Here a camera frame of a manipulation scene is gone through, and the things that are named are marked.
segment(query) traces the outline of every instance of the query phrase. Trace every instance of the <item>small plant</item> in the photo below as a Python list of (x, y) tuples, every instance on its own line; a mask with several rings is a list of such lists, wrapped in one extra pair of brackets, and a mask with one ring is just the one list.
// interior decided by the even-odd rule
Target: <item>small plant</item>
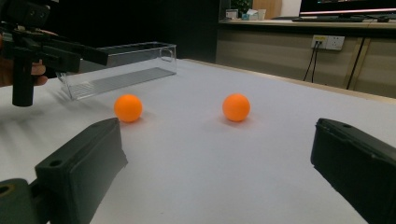
[(238, 17), (241, 18), (242, 14), (247, 13), (251, 8), (250, 0), (231, 0), (231, 9), (238, 9)]

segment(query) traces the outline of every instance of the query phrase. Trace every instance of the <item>cabinet door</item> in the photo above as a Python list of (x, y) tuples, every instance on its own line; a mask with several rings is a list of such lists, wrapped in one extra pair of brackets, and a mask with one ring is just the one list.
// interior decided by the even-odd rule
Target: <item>cabinet door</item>
[(396, 98), (396, 40), (371, 39), (350, 89)]

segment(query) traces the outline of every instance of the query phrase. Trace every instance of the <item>black handle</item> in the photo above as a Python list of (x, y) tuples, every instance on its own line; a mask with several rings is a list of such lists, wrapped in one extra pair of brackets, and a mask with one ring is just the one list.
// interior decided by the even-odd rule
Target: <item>black handle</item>
[(34, 78), (32, 61), (26, 58), (14, 59), (12, 104), (30, 106), (33, 104)]

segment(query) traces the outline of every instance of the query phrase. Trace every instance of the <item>dark wall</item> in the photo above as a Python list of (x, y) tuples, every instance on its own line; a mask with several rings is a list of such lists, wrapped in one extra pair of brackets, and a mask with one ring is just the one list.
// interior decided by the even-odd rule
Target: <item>dark wall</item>
[(47, 30), (91, 47), (160, 41), (179, 59), (214, 63), (219, 0), (60, 0)]

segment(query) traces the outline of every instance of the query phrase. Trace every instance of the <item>monitor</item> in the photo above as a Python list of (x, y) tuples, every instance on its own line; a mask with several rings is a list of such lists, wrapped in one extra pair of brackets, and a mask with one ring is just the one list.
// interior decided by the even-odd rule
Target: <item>monitor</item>
[(395, 0), (302, 0), (300, 17), (388, 15), (396, 12)]

